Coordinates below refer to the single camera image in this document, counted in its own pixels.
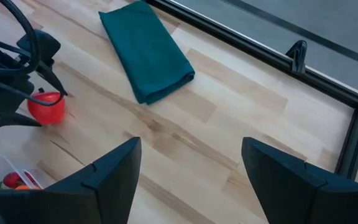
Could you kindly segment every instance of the red apple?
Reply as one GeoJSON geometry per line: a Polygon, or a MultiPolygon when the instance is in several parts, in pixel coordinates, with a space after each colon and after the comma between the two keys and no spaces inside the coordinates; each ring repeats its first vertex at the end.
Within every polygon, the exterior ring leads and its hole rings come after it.
{"type": "Polygon", "coordinates": [[[3,180],[4,185],[9,188],[15,189],[16,187],[23,184],[23,180],[16,172],[8,173],[3,180]]]}

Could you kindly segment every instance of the green cloth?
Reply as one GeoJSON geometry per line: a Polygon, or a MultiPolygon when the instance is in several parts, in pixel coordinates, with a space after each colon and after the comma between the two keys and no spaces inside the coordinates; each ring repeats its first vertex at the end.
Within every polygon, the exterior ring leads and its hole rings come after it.
{"type": "Polygon", "coordinates": [[[194,78],[189,61],[147,3],[99,15],[139,103],[152,104],[194,78]]]}

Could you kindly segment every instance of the light wood surface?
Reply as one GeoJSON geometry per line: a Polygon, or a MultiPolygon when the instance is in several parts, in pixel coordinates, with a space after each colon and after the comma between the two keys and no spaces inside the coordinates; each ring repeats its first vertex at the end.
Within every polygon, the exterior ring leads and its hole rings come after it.
{"type": "MultiPolygon", "coordinates": [[[[244,136],[334,170],[353,109],[318,90],[155,9],[196,76],[139,105],[98,16],[129,0],[14,2],[62,44],[53,69],[69,96],[62,124],[0,129],[0,151],[23,153],[60,180],[140,136],[129,223],[266,223],[242,163],[244,136]]],[[[23,35],[0,5],[0,40],[23,35]]],[[[36,74],[31,81],[53,90],[36,74]]]]}

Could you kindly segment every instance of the plastic container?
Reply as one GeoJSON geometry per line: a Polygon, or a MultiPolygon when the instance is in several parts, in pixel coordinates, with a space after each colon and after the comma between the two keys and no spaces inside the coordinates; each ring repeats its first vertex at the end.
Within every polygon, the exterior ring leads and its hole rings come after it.
{"type": "Polygon", "coordinates": [[[0,155],[0,182],[11,172],[19,174],[23,182],[31,189],[37,189],[37,186],[40,189],[44,189],[52,184],[50,177],[29,161],[18,160],[11,157],[8,159],[6,156],[0,155]],[[35,183],[32,183],[25,173],[28,173],[34,179],[35,183]]]}

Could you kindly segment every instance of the orange fruit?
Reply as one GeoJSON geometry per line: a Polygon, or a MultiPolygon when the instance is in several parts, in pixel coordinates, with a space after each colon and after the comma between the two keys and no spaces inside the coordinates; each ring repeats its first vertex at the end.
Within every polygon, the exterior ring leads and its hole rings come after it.
{"type": "Polygon", "coordinates": [[[27,185],[20,185],[18,187],[15,188],[15,190],[40,190],[39,187],[35,186],[36,189],[31,189],[29,186],[27,185]]]}

